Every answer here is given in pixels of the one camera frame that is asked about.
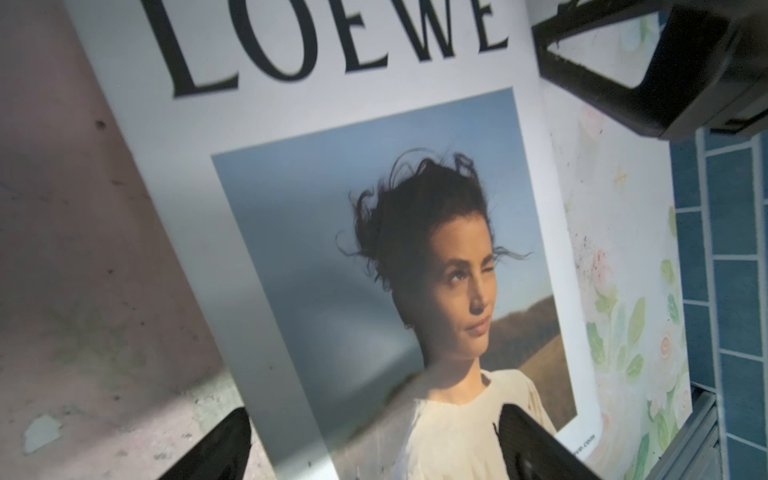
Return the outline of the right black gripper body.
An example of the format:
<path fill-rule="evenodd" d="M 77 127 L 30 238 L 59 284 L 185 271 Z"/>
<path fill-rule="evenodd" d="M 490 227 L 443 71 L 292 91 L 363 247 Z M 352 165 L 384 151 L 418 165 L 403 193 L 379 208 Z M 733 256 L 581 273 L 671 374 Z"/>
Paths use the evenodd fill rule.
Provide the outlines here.
<path fill-rule="evenodd" d="M 767 128 L 767 3 L 668 1 L 663 137 L 699 128 L 748 137 Z"/>

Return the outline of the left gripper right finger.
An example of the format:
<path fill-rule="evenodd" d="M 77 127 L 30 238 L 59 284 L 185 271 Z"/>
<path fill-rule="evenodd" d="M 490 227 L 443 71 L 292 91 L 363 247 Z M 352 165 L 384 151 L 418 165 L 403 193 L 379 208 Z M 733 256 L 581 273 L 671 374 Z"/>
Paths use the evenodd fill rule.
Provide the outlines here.
<path fill-rule="evenodd" d="M 497 439 L 511 480 L 598 480 L 518 405 L 504 404 Z"/>

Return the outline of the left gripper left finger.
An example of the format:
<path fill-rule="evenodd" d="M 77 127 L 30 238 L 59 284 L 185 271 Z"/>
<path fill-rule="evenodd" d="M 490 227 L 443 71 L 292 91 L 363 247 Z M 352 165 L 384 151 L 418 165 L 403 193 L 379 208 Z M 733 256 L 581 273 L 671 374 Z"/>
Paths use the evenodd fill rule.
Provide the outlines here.
<path fill-rule="evenodd" d="M 230 412 L 159 480 L 243 480 L 252 428 L 244 407 Z"/>

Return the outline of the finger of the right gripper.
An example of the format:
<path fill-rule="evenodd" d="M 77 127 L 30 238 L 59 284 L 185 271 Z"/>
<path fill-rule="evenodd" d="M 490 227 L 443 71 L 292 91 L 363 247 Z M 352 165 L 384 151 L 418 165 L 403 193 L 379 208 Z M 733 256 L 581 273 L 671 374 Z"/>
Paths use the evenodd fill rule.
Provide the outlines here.
<path fill-rule="evenodd" d="M 589 30 L 651 13 L 667 22 L 642 81 L 628 87 L 549 47 Z M 569 1 L 532 28 L 539 72 L 635 133 L 664 140 L 703 127 L 715 86 L 732 57 L 732 19 L 687 1 Z"/>

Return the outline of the white LOEWE book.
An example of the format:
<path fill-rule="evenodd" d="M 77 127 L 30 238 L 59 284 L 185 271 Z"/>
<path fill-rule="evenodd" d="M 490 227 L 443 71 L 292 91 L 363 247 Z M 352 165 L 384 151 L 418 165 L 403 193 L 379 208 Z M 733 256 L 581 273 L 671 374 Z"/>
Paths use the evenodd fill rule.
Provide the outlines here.
<path fill-rule="evenodd" d="M 602 437 L 522 1 L 69 1 L 280 479 Z"/>

